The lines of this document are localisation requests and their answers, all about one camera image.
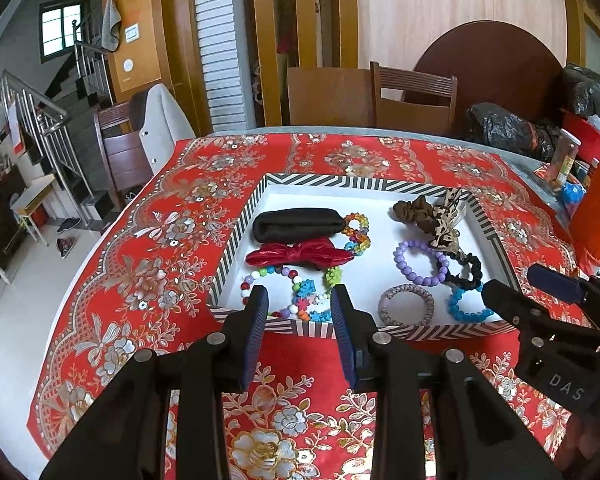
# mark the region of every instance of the white tile floor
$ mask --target white tile floor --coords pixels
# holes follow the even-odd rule
[[[63,260],[56,250],[56,228],[43,234],[49,247],[30,237],[22,244],[0,283],[0,446],[29,480],[38,480],[46,458],[26,427],[46,340],[56,311],[74,274],[100,234],[73,230],[77,237]]]

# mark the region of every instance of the screw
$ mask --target screw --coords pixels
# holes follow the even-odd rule
[[[145,363],[149,359],[151,359],[153,356],[154,356],[154,353],[151,352],[151,350],[149,350],[148,348],[142,348],[141,350],[138,350],[134,354],[134,359],[136,361],[138,361],[139,363]]]
[[[206,342],[210,345],[221,345],[226,341],[226,336],[222,332],[212,332],[206,336]]]
[[[457,348],[450,348],[445,352],[445,357],[452,363],[459,363],[464,359],[464,354]]]
[[[379,345],[386,345],[391,341],[391,334],[388,334],[387,332],[376,332],[371,336],[371,339]]]

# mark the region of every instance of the window frame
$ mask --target window frame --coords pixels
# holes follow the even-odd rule
[[[63,9],[64,7],[69,7],[72,5],[80,5],[80,17],[84,19],[86,13],[88,12],[89,0],[51,0],[49,2],[44,2],[40,4],[40,8],[38,9],[38,39],[40,44],[40,63],[46,63],[47,61],[51,61],[56,57],[66,56],[74,50],[72,46],[66,46],[62,50],[58,50],[58,52],[54,52],[53,54],[48,54],[45,56],[45,47],[44,47],[44,38],[42,37],[42,14],[44,12],[49,12],[50,10]],[[60,26],[62,30],[62,44],[64,45],[64,37],[66,35],[66,31],[64,30],[64,16],[61,15]]]

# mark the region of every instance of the chair back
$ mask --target chair back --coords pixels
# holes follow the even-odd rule
[[[124,203],[120,191],[133,186],[144,186],[154,174],[142,148],[139,131],[112,137],[107,137],[104,133],[109,128],[129,122],[129,102],[95,110],[93,122],[111,197],[117,208],[122,209]]]
[[[374,126],[424,134],[445,134],[456,113],[458,80],[452,77],[411,72],[371,62]],[[401,90],[405,95],[432,96],[448,105],[415,104],[383,98],[381,89]]]
[[[289,120],[295,126],[373,126],[369,70],[289,68]]]

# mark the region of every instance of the red tablecloth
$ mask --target red tablecloth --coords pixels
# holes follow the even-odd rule
[[[533,263],[570,272],[571,248],[558,238],[568,239],[552,211],[496,155],[393,137],[277,134],[182,141],[101,241],[62,309],[27,423],[47,456],[139,348],[176,351],[218,329],[205,306],[211,279],[244,203],[265,173],[346,174],[470,189],[524,292],[555,317],[583,322],[579,309],[526,282]],[[454,345],[553,455],[569,413],[514,375],[517,336]],[[418,346],[442,352],[449,345]],[[347,389],[336,342],[266,333],[260,363],[247,393],[224,396],[234,477],[368,479],[376,401]],[[174,393],[168,478],[174,478],[176,405]],[[429,439],[427,452],[431,446]]]

